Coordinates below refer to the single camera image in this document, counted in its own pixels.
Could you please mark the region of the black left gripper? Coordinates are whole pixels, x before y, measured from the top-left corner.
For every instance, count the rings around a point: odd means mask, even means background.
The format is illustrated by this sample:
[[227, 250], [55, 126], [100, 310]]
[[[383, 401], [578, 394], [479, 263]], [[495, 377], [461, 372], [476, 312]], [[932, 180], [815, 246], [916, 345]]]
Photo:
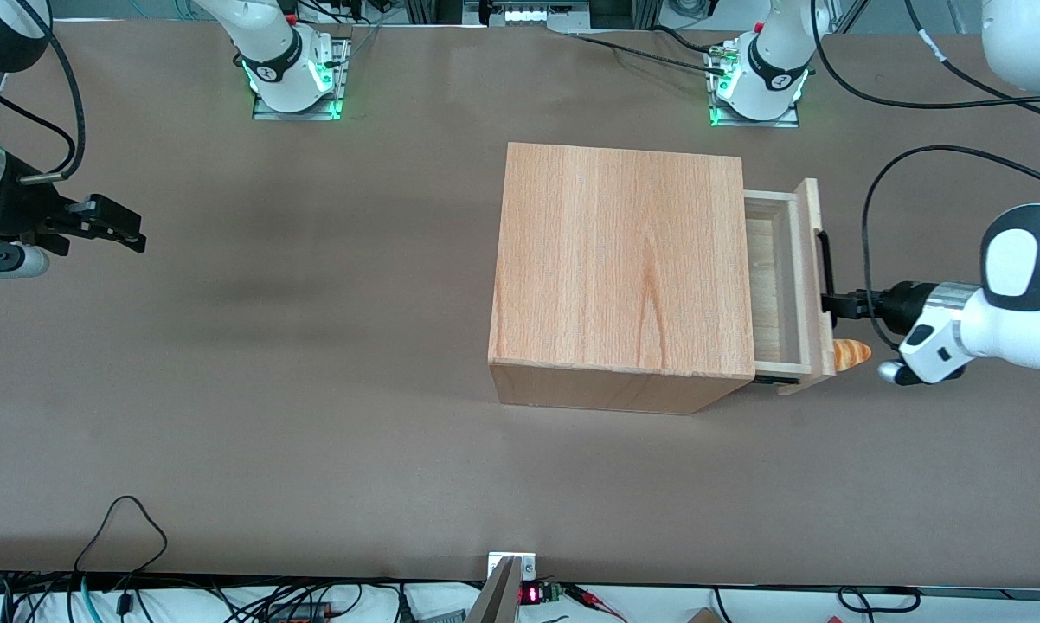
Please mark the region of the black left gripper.
[[889, 289], [869, 291], [872, 303], [865, 292], [822, 294], [821, 308], [832, 322], [867, 318], [870, 308], [872, 319], [881, 320], [891, 334], [907, 335], [936, 287], [930, 281], [900, 281]]

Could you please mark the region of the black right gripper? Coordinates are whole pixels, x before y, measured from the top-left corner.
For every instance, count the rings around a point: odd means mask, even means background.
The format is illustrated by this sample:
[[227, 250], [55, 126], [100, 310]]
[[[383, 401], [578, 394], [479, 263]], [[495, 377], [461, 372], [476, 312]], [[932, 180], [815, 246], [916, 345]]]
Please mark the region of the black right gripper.
[[138, 232], [129, 235], [116, 230], [140, 229], [142, 217], [105, 194], [88, 194], [81, 202], [61, 196], [42, 200], [0, 198], [0, 243], [22, 243], [58, 257], [69, 256], [70, 240], [57, 233], [53, 224], [53, 220], [66, 223], [69, 206], [70, 213], [90, 224], [70, 228], [69, 236], [112, 241], [137, 254], [145, 252], [147, 237]]

